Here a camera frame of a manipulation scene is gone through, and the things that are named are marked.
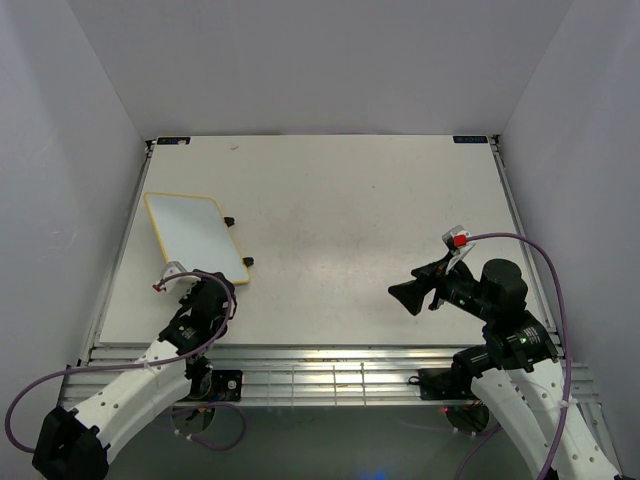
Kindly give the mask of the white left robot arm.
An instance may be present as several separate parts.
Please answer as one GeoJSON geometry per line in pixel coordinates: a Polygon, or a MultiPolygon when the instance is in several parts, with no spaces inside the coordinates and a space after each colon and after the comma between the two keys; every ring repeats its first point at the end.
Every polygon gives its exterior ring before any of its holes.
{"type": "Polygon", "coordinates": [[[220,272],[191,275],[196,283],[136,362],[72,409],[56,407],[45,417],[32,458],[44,478],[105,478],[122,448],[157,416],[210,392],[205,352],[226,333],[235,287],[220,272]]]}

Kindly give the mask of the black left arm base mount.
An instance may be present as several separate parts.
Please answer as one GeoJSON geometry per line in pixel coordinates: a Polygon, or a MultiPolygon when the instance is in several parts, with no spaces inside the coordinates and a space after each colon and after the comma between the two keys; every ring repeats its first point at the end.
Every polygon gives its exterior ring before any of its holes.
{"type": "Polygon", "coordinates": [[[212,370],[205,376],[204,398],[209,401],[239,402],[243,380],[242,370],[212,370]]]}

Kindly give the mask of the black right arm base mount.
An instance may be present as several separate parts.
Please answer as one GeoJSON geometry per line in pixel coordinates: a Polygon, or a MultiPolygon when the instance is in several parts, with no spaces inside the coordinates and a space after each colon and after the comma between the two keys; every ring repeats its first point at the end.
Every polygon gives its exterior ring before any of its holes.
{"type": "Polygon", "coordinates": [[[407,379],[407,384],[419,389],[421,400],[475,400],[468,377],[452,369],[424,368],[407,379]]]}

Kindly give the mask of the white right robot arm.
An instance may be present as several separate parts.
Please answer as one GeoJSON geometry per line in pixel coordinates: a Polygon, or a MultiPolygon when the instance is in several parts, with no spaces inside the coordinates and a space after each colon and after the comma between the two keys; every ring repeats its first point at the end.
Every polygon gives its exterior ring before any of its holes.
{"type": "Polygon", "coordinates": [[[569,375],[547,329],[527,310],[528,288],[515,263],[489,260],[475,278],[445,256],[411,274],[388,289],[410,314],[431,295],[430,310],[448,303],[484,323],[483,344],[456,353],[448,370],[418,372],[412,381],[422,395],[481,401],[536,478],[621,478],[564,392],[569,375]]]}

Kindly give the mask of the yellow framed small whiteboard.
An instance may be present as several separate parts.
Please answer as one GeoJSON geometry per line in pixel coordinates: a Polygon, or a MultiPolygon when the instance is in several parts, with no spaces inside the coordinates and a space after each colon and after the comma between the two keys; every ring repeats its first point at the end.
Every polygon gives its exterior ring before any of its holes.
{"type": "Polygon", "coordinates": [[[143,201],[166,262],[187,271],[220,272],[235,285],[249,283],[248,263],[230,232],[235,220],[213,198],[146,192],[143,201]]]}

